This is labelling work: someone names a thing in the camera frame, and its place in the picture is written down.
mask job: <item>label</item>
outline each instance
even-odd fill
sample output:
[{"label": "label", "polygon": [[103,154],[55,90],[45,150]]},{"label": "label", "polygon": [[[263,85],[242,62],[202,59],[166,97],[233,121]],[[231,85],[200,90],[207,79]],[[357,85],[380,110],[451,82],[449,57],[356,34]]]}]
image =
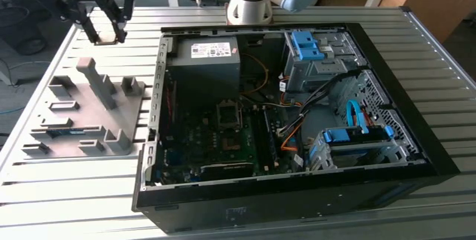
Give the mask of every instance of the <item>label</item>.
[{"label": "label", "polygon": [[305,162],[305,161],[302,160],[302,158],[298,156],[298,154],[294,154],[294,162],[295,162],[299,166],[302,166],[302,163]]},{"label": "label", "polygon": [[332,52],[333,48],[330,46],[319,46],[319,51],[321,52]]},{"label": "label", "polygon": [[230,42],[198,43],[192,45],[192,58],[231,56]]},{"label": "label", "polygon": [[279,82],[279,91],[286,92],[286,83]]},{"label": "label", "polygon": [[226,210],[226,220],[230,222],[241,222],[247,217],[247,207],[229,208]]}]

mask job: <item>blue latch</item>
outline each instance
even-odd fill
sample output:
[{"label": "blue latch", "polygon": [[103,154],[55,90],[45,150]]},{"label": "blue latch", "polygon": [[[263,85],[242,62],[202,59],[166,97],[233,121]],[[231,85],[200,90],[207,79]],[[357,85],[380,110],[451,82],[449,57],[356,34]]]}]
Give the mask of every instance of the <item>blue latch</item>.
[{"label": "blue latch", "polygon": [[330,135],[326,132],[323,133],[323,136],[325,136],[326,143],[332,143],[333,138],[330,138]]},{"label": "blue latch", "polygon": [[294,46],[301,60],[323,60],[325,54],[319,52],[318,41],[309,31],[291,32]]},{"label": "blue latch", "polygon": [[393,138],[394,132],[393,132],[392,127],[388,126],[388,125],[385,126],[385,132],[386,132],[386,135],[388,135],[390,138]]},{"label": "blue latch", "polygon": [[333,142],[350,141],[346,129],[327,130],[327,132],[333,138]]},{"label": "blue latch", "polygon": [[364,133],[369,133],[369,128],[366,127],[365,123],[365,116],[362,111],[360,110],[360,105],[356,100],[349,100],[346,104],[346,116],[348,116],[348,124],[349,126],[354,125],[354,120],[352,118],[352,108],[354,109],[356,112],[356,117],[357,117],[357,126],[362,128]]},{"label": "blue latch", "polygon": [[310,157],[310,158],[313,157],[313,155],[314,155],[314,153],[315,153],[317,150],[318,150],[318,147],[314,146],[313,149],[311,149],[311,152],[309,153],[309,157]]},{"label": "blue latch", "polygon": [[338,143],[342,141],[350,141],[346,129],[333,129],[323,133],[326,143]]}]

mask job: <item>floor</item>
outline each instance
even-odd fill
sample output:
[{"label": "floor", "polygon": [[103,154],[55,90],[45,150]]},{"label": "floor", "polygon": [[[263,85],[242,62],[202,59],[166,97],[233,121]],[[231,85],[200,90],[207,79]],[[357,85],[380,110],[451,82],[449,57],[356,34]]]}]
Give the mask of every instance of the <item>floor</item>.
[{"label": "floor", "polygon": [[[213,0],[203,0],[204,4],[214,5]],[[194,6],[192,0],[179,0],[182,6]],[[167,6],[167,0],[136,0],[136,6]],[[43,36],[48,41],[47,49],[32,56],[20,56],[0,40],[0,58],[9,67],[31,61],[51,61],[63,42],[71,24],[49,19],[37,24]],[[463,22],[444,43],[444,47],[455,59],[460,62],[469,75],[476,79],[476,27]],[[19,87],[7,86],[0,81],[0,134],[9,133],[20,117],[21,110],[1,114],[3,111],[24,107],[35,91],[39,80],[43,77],[48,64],[28,64],[12,70],[12,74],[20,79]],[[7,138],[0,136],[0,147]]]}]

